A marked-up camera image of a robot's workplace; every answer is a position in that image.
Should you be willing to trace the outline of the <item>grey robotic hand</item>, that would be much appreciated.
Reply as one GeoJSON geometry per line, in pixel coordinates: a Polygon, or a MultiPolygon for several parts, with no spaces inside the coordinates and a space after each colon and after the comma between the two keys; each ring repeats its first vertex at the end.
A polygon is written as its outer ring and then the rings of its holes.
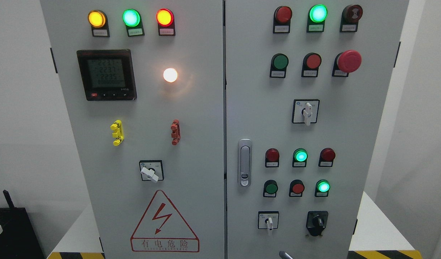
{"type": "Polygon", "coordinates": [[[279,256],[281,259],[293,259],[288,253],[285,251],[279,251],[279,256]]]}

